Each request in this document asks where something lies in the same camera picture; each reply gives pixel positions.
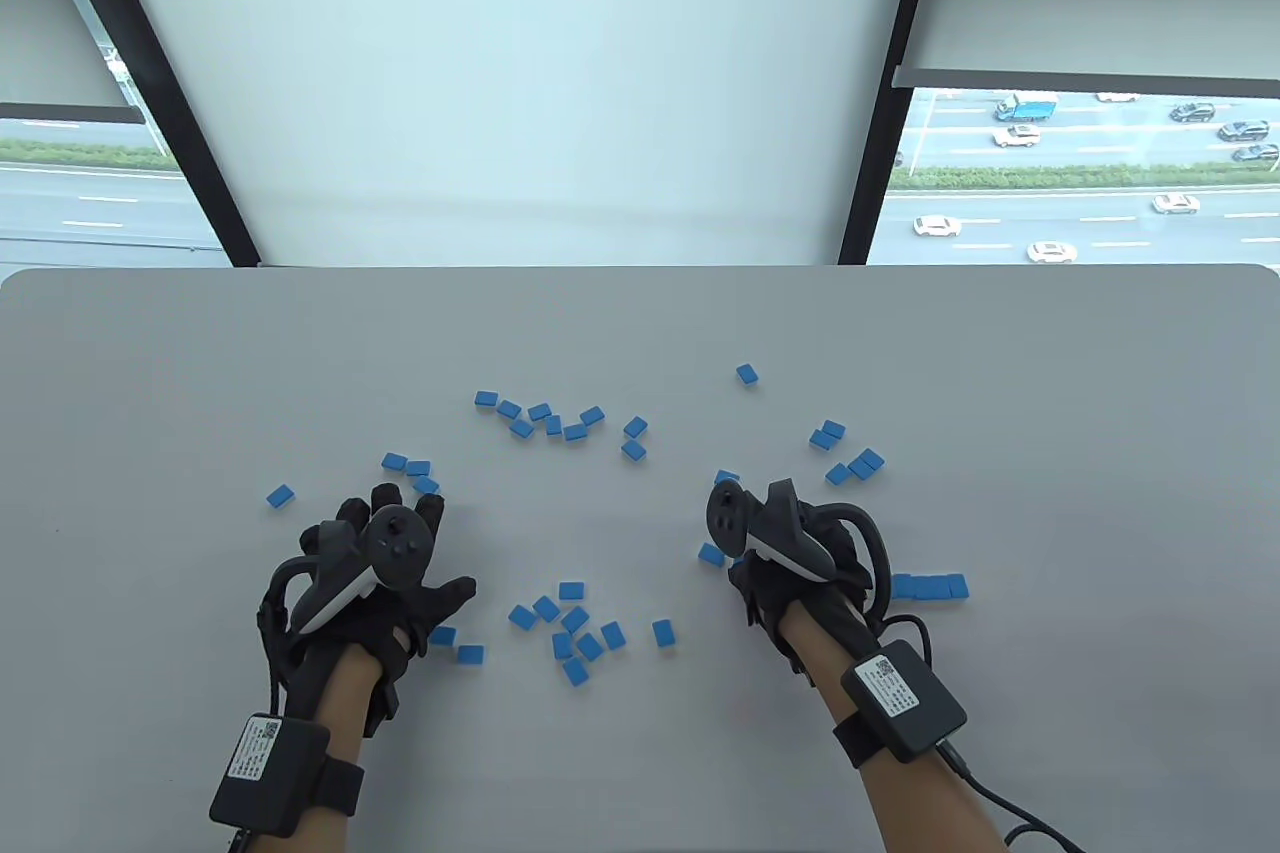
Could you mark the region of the person's right hand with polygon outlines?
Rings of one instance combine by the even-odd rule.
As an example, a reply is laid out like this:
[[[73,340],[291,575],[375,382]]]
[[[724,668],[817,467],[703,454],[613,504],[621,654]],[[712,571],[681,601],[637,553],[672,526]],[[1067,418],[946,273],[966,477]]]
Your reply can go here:
[[[876,612],[874,624],[867,625],[867,598],[876,590],[876,578],[887,578],[890,564],[881,530],[865,510],[852,505],[804,507],[803,520],[803,530],[835,560],[835,580],[801,578],[755,549],[730,569],[728,579],[745,601],[748,622],[760,626],[792,671],[805,676],[800,654],[781,631],[785,613],[799,603],[846,653],[865,658],[881,647],[877,622],[882,617]]]

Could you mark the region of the person's left hand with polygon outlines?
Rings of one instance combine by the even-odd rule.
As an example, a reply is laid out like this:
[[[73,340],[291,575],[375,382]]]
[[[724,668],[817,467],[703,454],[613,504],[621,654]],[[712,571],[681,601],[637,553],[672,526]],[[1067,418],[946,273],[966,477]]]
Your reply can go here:
[[[426,654],[435,629],[477,590],[474,578],[422,583],[444,508],[438,492],[407,506],[399,485],[383,483],[300,534],[300,555],[273,573],[257,612],[271,713],[317,720],[340,656],[355,647],[381,667],[364,736],[396,716],[410,660]]]

